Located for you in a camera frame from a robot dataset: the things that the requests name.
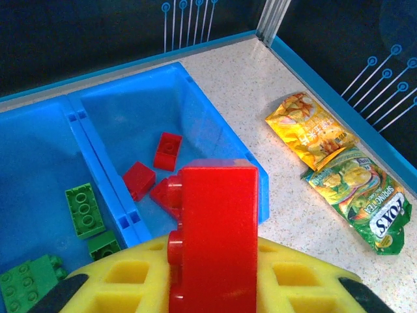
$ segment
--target blue storage tray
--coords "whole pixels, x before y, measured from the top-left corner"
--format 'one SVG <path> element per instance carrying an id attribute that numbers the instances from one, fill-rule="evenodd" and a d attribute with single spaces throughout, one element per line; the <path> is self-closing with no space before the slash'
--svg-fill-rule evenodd
<path id="1" fill-rule="evenodd" d="M 119 244 L 138 240 L 71 112 L 68 99 L 57 97 L 0 114 L 0 274 L 44 254 L 61 257 L 69 273 L 92 262 L 65 196 L 85 183 L 91 183 L 104 224 Z"/>
<path id="2" fill-rule="evenodd" d="M 140 241 L 176 222 L 146 195 L 134 202 L 122 176 L 140 161 L 156 183 L 173 173 L 152 162 L 162 132 L 183 136 L 176 171 L 197 158 L 247 158 L 259 168 L 259 222 L 269 217 L 268 175 L 180 63 L 84 89 L 69 98 L 128 216 L 139 212 Z"/>

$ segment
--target snack bag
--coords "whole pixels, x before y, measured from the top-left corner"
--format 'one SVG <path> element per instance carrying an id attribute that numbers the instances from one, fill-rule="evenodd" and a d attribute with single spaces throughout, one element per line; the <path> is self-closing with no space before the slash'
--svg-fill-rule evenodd
<path id="1" fill-rule="evenodd" d="M 411 204 L 403 187 L 357 147 L 302 176 L 378 254 L 399 254 Z"/>
<path id="2" fill-rule="evenodd" d="M 285 99 L 265 121 L 313 170 L 319 170 L 357 141 L 306 93 Z"/>

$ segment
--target white countertop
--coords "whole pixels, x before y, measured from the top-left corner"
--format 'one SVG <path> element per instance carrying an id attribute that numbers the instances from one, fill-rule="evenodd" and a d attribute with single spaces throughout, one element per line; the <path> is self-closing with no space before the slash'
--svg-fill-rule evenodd
<path id="1" fill-rule="evenodd" d="M 269 174 L 270 218 L 259 226 L 259 236 L 352 271 L 396 313 L 416 313 L 414 216 L 405 226 L 405 246 L 400 255 L 376 255 L 316 191 L 299 179 L 307 166 L 264 121 L 281 99 L 297 91 L 308 92 L 307 88 L 256 38 L 176 61 L 184 65 Z M 416 209 L 416 199 L 409 193 L 407 198 Z"/>

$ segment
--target red block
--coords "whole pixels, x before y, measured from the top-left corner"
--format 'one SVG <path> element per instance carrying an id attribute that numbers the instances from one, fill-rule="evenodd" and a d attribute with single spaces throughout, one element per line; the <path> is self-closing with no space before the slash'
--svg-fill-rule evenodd
<path id="1" fill-rule="evenodd" d="M 182 136 L 162 133 L 158 149 L 154 158 L 154 168 L 160 168 L 165 171 L 174 171 L 180 151 Z"/>
<path id="2" fill-rule="evenodd" d="M 175 218 L 175 220 L 179 219 L 180 189 L 176 188 L 173 184 L 168 188 L 168 179 L 162 179 L 162 181 L 151 190 L 149 195 L 156 204 Z"/>
<path id="3" fill-rule="evenodd" d="M 169 313 L 256 312 L 257 168 L 199 161 L 172 179 L 182 209 L 168 239 Z"/>
<path id="4" fill-rule="evenodd" d="M 140 201 L 155 184 L 155 172 L 136 162 L 124 175 L 123 181 L 133 200 Z"/>

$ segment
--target green packaging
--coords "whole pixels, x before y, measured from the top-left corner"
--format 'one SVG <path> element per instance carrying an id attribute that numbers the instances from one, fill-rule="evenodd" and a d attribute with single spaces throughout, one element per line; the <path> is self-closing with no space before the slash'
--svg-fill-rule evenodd
<path id="1" fill-rule="evenodd" d="M 351 147 L 323 169 L 302 178 L 319 193 L 378 254 L 399 254 L 411 204 L 404 188 L 359 148 Z"/>

